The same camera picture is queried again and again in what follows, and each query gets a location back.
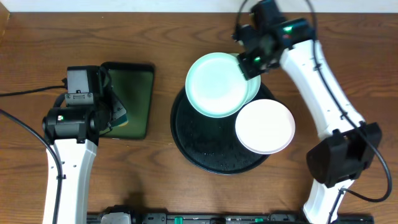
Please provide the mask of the green yellow sponge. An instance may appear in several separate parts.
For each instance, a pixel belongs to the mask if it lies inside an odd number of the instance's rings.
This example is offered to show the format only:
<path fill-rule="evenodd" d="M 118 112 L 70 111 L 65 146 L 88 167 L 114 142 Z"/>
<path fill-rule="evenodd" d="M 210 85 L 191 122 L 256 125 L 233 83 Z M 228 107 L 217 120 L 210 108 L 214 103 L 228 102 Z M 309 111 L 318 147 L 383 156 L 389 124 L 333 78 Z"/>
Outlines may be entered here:
<path fill-rule="evenodd" d="M 111 117 L 110 126 L 112 128 L 124 126 L 128 123 L 127 113 L 117 112 Z"/>

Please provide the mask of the light green plate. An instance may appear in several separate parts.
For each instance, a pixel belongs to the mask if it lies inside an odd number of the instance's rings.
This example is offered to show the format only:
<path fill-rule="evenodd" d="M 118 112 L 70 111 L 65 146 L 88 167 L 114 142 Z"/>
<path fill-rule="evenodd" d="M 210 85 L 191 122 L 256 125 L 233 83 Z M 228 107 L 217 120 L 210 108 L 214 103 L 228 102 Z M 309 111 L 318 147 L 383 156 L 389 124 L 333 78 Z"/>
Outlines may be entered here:
<path fill-rule="evenodd" d="M 248 102 L 250 84 L 234 54 L 215 52 L 196 60 L 185 80 L 188 102 L 200 114 L 224 118 Z"/>
<path fill-rule="evenodd" d="M 238 64 L 238 55 L 227 54 L 227 56 L 226 101 L 237 108 L 255 97 L 261 85 L 261 78 L 246 80 Z"/>

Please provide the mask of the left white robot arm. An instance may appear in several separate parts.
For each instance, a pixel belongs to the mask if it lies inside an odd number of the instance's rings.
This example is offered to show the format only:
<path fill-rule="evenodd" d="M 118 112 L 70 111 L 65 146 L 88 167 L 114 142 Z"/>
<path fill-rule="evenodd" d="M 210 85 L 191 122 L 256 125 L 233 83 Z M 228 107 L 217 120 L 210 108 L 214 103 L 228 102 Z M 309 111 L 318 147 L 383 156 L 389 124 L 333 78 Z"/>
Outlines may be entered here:
<path fill-rule="evenodd" d="M 100 133 L 128 122 L 103 66 L 67 68 L 61 94 L 44 117 L 49 174 L 44 223 L 86 223 L 88 190 Z"/>

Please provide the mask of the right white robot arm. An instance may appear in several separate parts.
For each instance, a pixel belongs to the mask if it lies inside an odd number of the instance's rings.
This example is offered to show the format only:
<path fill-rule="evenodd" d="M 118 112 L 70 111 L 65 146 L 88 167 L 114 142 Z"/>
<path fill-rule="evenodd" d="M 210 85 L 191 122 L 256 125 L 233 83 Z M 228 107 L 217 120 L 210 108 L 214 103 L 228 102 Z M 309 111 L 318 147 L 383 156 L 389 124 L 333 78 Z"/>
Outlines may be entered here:
<path fill-rule="evenodd" d="M 295 83 L 314 120 L 320 143 L 307 152 L 314 178 L 303 206 L 309 223 L 333 223 L 345 193 L 379 156 L 382 132 L 354 109 L 331 72 L 306 19 L 258 19 L 253 26 L 236 25 L 233 39 L 245 51 L 238 56 L 246 79 L 282 68 Z"/>

